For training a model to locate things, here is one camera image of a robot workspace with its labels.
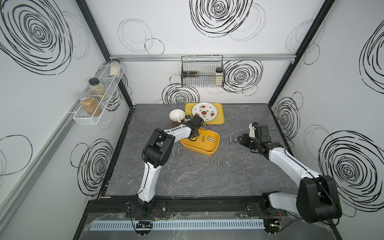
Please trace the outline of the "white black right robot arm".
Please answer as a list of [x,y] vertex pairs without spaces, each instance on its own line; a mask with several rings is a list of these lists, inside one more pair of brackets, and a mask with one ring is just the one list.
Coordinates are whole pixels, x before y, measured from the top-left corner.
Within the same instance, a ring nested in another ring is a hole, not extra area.
[[249,129],[248,134],[238,138],[239,143],[277,165],[299,187],[296,195],[264,193],[266,207],[285,210],[307,223],[340,220],[342,208],[336,181],[311,170],[283,145],[272,141],[268,126],[254,122]]

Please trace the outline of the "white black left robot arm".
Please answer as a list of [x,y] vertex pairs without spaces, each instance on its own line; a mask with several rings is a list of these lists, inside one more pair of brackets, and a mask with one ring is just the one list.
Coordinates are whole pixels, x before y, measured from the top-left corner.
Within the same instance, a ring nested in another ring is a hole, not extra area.
[[157,180],[162,167],[170,158],[174,143],[197,138],[199,128],[203,124],[201,117],[193,116],[190,121],[172,129],[156,128],[153,131],[142,151],[145,170],[141,186],[134,198],[134,204],[141,214],[147,216],[152,211]]

